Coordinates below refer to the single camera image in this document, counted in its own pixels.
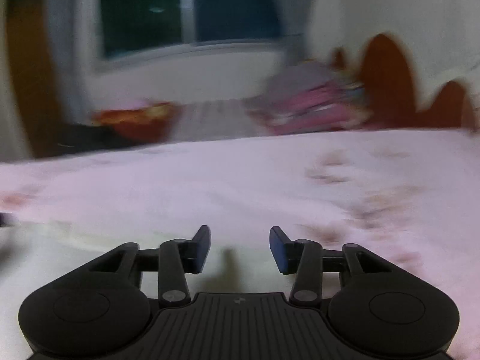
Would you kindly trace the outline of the white knitted garment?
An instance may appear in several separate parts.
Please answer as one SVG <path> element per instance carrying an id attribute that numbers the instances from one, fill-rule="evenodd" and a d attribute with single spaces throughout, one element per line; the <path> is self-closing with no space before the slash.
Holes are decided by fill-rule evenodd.
<path id="1" fill-rule="evenodd" d="M 1 261 L 28 254 L 36 245 L 62 245 L 77 250 L 104 252 L 117 247 L 122 240 L 75 232 L 71 223 L 35 223 L 18 220 L 1 213 Z"/>

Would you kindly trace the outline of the stack of folded clothes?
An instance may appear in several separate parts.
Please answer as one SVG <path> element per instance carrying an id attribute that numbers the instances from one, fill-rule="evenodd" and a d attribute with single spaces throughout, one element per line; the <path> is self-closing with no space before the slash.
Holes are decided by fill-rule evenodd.
<path id="1" fill-rule="evenodd" d="M 284 68 L 244 107 L 278 136 L 356 129 L 373 115 L 359 80 L 317 60 Z"/>

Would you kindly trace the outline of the pink floral bed sheet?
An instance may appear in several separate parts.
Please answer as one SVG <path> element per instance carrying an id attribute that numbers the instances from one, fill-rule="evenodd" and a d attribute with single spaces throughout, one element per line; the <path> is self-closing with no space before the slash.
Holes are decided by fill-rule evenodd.
<path id="1" fill-rule="evenodd" d="M 356 243 L 445 291 L 455 359 L 479 357 L 479 136 L 462 130 L 318 133 L 155 145 L 1 165 L 1 211 L 70 223 L 143 249 L 211 229 L 192 293 L 288 292 L 269 230 Z M 1 261 L 1 357 L 26 359 L 27 295 L 104 252 L 44 241 Z"/>

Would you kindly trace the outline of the red patterned blanket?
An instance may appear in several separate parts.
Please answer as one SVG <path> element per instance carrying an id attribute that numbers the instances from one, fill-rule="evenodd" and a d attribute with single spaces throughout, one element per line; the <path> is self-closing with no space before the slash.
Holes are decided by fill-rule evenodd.
<path id="1" fill-rule="evenodd" d="M 182 106 L 175 102 L 151 102 L 135 109 L 99 111 L 91 119 L 119 137 L 150 144 L 167 140 L 181 113 Z"/>

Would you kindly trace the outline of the grey striped pillow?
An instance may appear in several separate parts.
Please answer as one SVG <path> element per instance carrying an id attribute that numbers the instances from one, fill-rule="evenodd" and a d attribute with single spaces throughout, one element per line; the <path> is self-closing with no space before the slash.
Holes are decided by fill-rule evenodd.
<path id="1" fill-rule="evenodd" d="M 218 141 L 268 135 L 267 129 L 249 115 L 243 100 L 216 100 L 182 106 L 170 141 Z"/>

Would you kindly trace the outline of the black cloth bundle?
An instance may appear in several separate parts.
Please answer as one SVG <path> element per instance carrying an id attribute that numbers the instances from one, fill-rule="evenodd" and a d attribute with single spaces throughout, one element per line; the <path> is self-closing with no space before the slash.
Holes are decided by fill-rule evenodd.
<path id="1" fill-rule="evenodd" d="M 135 146 L 113 127 L 70 124 L 60 135 L 58 146 L 69 153 L 95 150 L 117 150 Z"/>

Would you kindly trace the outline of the red heart-shaped headboard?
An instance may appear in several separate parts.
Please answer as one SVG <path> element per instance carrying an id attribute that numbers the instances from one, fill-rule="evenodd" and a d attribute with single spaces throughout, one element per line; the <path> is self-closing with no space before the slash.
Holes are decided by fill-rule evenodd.
<path id="1" fill-rule="evenodd" d="M 413 64 L 405 48 L 389 33 L 379 33 L 366 43 L 360 66 L 348 62 L 343 47 L 336 47 L 329 66 L 352 78 L 363 89 L 366 119 L 361 129 L 452 129 L 479 132 L 479 120 L 467 84 L 449 80 L 425 109 L 419 108 Z"/>

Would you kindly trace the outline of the grey right curtain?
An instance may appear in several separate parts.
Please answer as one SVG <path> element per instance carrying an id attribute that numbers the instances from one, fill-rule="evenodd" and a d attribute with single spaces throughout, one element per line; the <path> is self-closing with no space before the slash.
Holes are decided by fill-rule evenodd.
<path id="1" fill-rule="evenodd" d="M 276 0 L 286 62 L 298 63 L 306 57 L 306 32 L 313 0 Z"/>

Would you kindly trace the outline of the grey curtain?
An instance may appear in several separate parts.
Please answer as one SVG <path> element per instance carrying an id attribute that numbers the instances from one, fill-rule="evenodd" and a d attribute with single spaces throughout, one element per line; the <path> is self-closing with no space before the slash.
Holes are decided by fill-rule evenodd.
<path id="1" fill-rule="evenodd" d="M 64 120 L 69 125 L 89 125 L 93 107 L 80 72 L 78 2 L 79 0 L 44 0 L 44 22 Z"/>
<path id="2" fill-rule="evenodd" d="M 313 0 L 276 0 L 286 62 L 298 63 L 306 57 L 306 32 Z"/>

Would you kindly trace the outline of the grey left curtain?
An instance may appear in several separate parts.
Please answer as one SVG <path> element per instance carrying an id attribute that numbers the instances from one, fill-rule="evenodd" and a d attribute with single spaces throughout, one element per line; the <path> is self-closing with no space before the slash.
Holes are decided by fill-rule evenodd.
<path id="1" fill-rule="evenodd" d="M 69 125 L 89 125 L 93 107 L 80 72 L 78 2 L 79 0 L 44 0 L 44 22 L 64 120 Z"/>

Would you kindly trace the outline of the brown wooden door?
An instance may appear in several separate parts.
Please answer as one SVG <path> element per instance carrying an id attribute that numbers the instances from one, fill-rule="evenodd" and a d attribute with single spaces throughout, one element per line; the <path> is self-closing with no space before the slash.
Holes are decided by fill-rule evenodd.
<path id="1" fill-rule="evenodd" d="M 64 127 L 43 8 L 44 0 L 7 0 L 10 80 L 19 117 L 36 158 L 58 154 Z"/>

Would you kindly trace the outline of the window with white frame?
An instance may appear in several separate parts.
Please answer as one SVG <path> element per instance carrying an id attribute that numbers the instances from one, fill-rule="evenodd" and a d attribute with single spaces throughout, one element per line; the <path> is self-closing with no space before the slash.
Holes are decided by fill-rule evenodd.
<path id="1" fill-rule="evenodd" d="M 210 49 L 278 48 L 278 0 L 92 0 L 103 68 Z"/>

